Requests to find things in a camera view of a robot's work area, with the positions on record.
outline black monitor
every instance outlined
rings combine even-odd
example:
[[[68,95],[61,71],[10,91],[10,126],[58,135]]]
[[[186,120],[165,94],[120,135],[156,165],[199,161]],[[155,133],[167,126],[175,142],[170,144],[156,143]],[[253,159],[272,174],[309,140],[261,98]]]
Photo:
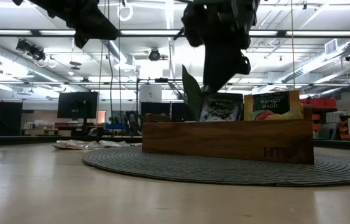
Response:
[[[61,93],[57,118],[96,118],[98,92]]]
[[[170,103],[153,103],[153,102],[142,102],[141,113],[144,117],[147,113],[152,114],[170,114]]]
[[[190,107],[185,103],[172,103],[172,122],[195,121]]]

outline gray woven rug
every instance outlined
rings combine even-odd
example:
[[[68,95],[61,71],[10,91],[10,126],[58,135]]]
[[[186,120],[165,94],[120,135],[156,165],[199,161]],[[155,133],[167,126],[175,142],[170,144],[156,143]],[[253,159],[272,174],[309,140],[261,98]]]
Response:
[[[315,165],[177,156],[142,152],[141,147],[91,151],[83,161],[120,174],[162,180],[233,185],[350,185],[350,158],[316,155]]]

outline green leaf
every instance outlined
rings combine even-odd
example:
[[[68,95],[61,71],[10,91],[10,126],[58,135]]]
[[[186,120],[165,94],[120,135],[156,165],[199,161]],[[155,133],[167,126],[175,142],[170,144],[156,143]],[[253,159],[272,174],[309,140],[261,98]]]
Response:
[[[183,87],[187,96],[188,106],[193,113],[195,121],[199,121],[203,106],[203,94],[197,80],[187,72],[184,65],[182,67]]]

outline crumpled paper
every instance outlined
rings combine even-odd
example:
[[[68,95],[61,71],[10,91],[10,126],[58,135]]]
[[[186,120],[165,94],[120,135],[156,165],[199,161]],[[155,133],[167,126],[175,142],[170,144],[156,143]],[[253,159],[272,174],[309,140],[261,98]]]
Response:
[[[52,146],[57,149],[79,149],[79,150],[92,150],[92,149],[101,149],[104,147],[124,147],[124,146],[141,146],[142,143],[129,144],[125,141],[113,142],[100,140],[99,142],[84,142],[77,140],[58,140],[56,143],[53,143]]]

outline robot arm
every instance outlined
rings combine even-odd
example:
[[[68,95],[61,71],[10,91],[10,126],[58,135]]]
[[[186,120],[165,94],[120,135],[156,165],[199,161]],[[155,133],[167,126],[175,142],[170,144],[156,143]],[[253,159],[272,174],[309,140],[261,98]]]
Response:
[[[249,59],[241,53],[251,43],[260,0],[194,0],[188,2],[182,22],[191,46],[205,45],[204,89],[216,93],[236,73],[248,75]]]
[[[23,0],[13,0],[20,5]],[[50,17],[58,16],[76,30],[75,44],[88,39],[114,40],[119,31],[98,8],[99,0],[30,0]],[[204,89],[216,93],[236,73],[248,75],[251,65],[241,49],[251,42],[249,31],[256,24],[260,0],[177,0],[186,2],[182,22],[191,46],[205,45]]]
[[[13,0],[18,6],[23,0]],[[89,39],[115,40],[118,30],[99,10],[99,0],[30,0],[45,9],[50,17],[58,16],[75,29],[75,45],[85,46]]]

